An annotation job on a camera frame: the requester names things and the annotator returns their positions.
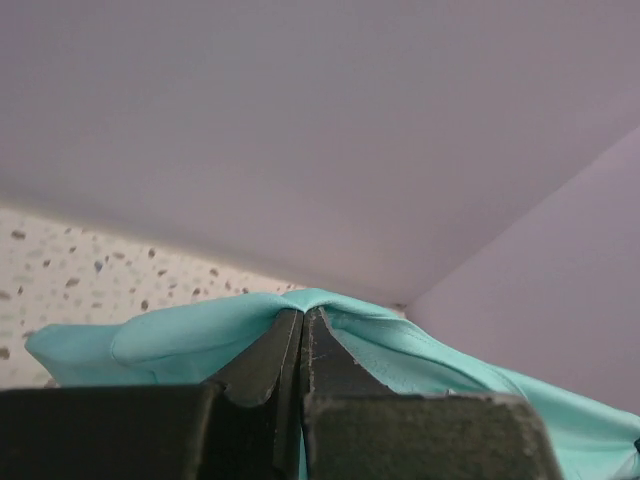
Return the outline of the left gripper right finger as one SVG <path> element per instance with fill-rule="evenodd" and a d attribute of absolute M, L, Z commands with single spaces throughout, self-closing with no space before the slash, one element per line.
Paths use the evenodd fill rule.
<path fill-rule="evenodd" d="M 532 407 L 502 394 L 398 394 L 304 316 L 302 421 L 311 479 L 559 479 Z"/>

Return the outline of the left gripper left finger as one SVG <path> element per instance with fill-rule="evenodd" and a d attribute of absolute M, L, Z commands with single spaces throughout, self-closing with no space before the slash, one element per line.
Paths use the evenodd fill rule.
<path fill-rule="evenodd" d="M 9 390 L 5 479 L 293 479 L 303 315 L 199 384 Z"/>

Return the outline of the teal t-shirt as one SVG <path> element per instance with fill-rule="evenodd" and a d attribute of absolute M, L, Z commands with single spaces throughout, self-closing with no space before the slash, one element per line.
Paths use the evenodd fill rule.
<path fill-rule="evenodd" d="M 544 421 L 565 478 L 638 476 L 636 415 L 483 362 L 388 309 L 321 289 L 218 298 L 122 324 L 52 324 L 25 347 L 61 386 L 197 383 L 249 347 L 281 311 L 317 307 L 346 350 L 393 391 L 521 396 Z"/>

